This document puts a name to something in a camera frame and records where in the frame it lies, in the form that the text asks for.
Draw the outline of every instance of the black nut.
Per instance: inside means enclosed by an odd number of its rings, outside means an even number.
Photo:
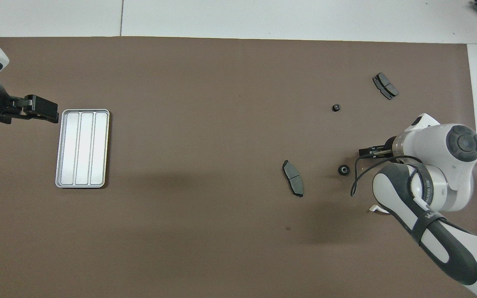
[[[338,173],[340,173],[340,175],[342,176],[347,176],[349,174],[349,166],[347,166],[347,164],[342,164],[339,168],[338,168]]]

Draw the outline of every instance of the black cable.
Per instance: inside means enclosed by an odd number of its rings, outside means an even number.
[[[385,160],[382,160],[380,162],[377,162],[376,164],[370,166],[369,168],[367,168],[364,172],[362,172],[362,174],[360,175],[357,175],[357,171],[358,171],[358,168],[357,168],[357,163],[360,159],[364,159],[364,158],[370,158],[372,157],[373,154],[370,153],[370,154],[366,154],[366,155],[362,155],[360,156],[359,158],[357,158],[355,161],[354,161],[354,183],[352,184],[352,187],[351,187],[351,192],[350,192],[350,195],[353,197],[355,194],[356,194],[356,187],[357,187],[357,183],[358,181],[360,180],[360,178],[362,178],[362,176],[369,172],[372,168],[375,168],[375,166],[378,166],[380,164],[383,164],[387,161],[390,161],[390,160],[394,160],[394,159],[402,159],[402,158],[407,158],[407,159],[413,159],[417,162],[420,162],[422,163],[422,160],[416,158],[415,156],[411,156],[411,155],[399,155],[399,156],[392,156],[390,158],[386,158]]]

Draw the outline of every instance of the brown table surface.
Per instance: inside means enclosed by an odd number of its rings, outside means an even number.
[[[421,113],[474,128],[466,45],[0,46],[9,94],[112,115],[103,189],[55,186],[59,124],[0,124],[0,297],[473,297],[393,217],[367,211],[373,172],[352,198],[352,176],[337,173]],[[397,98],[373,85],[378,72]],[[286,159],[303,198],[290,192]],[[477,168],[469,206],[445,215],[477,234]]]

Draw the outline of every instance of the metal tray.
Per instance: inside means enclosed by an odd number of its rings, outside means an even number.
[[[99,188],[106,181],[110,112],[65,110],[61,116],[55,184],[61,188]]]

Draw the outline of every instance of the rectangular tray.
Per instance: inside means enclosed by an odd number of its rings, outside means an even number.
[[[61,115],[55,184],[61,188],[99,188],[106,181],[110,112],[65,110]]]

